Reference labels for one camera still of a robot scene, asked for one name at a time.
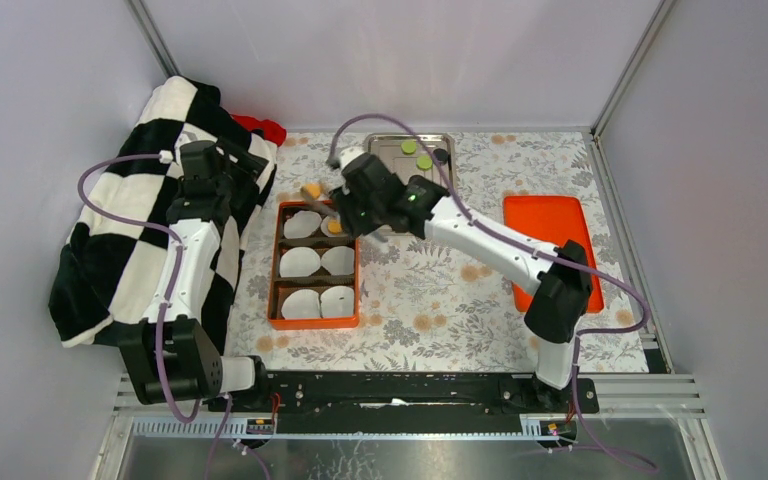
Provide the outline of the yellow cookie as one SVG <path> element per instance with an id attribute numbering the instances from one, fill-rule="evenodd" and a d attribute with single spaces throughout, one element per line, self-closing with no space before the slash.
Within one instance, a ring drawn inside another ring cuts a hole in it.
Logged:
<path id="1" fill-rule="evenodd" d="M 322 195 L 322 188 L 317 183 L 306 184 L 305 185 L 305 190 L 314 199 L 319 199 L 321 197 L 321 195 Z"/>
<path id="2" fill-rule="evenodd" d="M 330 236 L 340 236 L 343 234 L 340 222 L 334 219 L 328 220 L 326 222 L 325 232 Z"/>

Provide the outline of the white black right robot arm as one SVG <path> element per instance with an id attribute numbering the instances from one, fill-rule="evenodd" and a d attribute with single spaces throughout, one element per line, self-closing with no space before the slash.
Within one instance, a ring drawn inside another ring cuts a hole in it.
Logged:
<path id="1" fill-rule="evenodd" d="M 573 398 L 574 334 L 593 291 L 587 255 L 574 241 L 561 247 L 523 235 L 469 209 L 454 193 L 421 175 L 408 181 L 360 147 L 344 149 L 328 166 L 343 185 L 329 197 L 352 237 L 381 227 L 458 250 L 527 292 L 524 323 L 538 338 L 535 402 L 557 412 Z"/>

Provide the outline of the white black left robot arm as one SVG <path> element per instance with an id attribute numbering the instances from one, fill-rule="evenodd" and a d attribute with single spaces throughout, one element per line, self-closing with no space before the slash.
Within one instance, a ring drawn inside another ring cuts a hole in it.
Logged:
<path id="1" fill-rule="evenodd" d="M 183 173 L 166 211 L 167 258 L 151 302 L 118 348 L 144 405 L 231 394 L 256 411 L 270 397 L 262 361 L 222 356 L 201 314 L 222 237 L 236 230 L 232 210 L 254 197 L 268 163 L 223 139 L 182 145 L 177 163 Z"/>

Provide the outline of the stainless steel tray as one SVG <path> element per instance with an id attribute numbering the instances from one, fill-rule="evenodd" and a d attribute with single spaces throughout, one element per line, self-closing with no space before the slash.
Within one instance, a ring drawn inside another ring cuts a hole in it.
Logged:
<path id="1" fill-rule="evenodd" d="M 453 140 L 444 134 L 371 134 L 359 193 L 375 225 L 426 239 L 437 204 L 451 194 Z"/>

